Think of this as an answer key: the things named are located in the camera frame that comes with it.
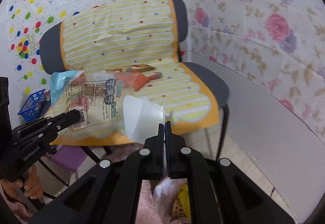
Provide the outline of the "pink fuzzy sleeve forearm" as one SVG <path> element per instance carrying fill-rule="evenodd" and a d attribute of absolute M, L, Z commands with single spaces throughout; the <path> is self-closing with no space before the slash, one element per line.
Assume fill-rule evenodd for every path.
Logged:
<path fill-rule="evenodd" d="M 16 193 L 15 188 L 22 187 L 22 182 L 9 183 L 7 180 L 1 180 L 1 196 L 6 206 L 6 210 L 19 223 L 28 223 L 33 214 L 26 208 L 22 199 Z"/>

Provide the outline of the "person's left hand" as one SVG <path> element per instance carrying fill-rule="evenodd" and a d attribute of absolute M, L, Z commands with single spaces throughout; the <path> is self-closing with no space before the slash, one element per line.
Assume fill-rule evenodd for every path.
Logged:
<path fill-rule="evenodd" d="M 23 203 L 23 200 L 18 193 L 17 189 L 24 188 L 24 195 L 31 199 L 40 199 L 43 196 L 43 188 L 41 186 L 40 177 L 37 175 L 37 169 L 35 165 L 32 165 L 28 170 L 28 174 L 24 182 L 17 180 L 15 182 L 9 182 L 6 179 L 1 179 L 1 186 L 8 199 L 12 201 L 18 201 Z"/>

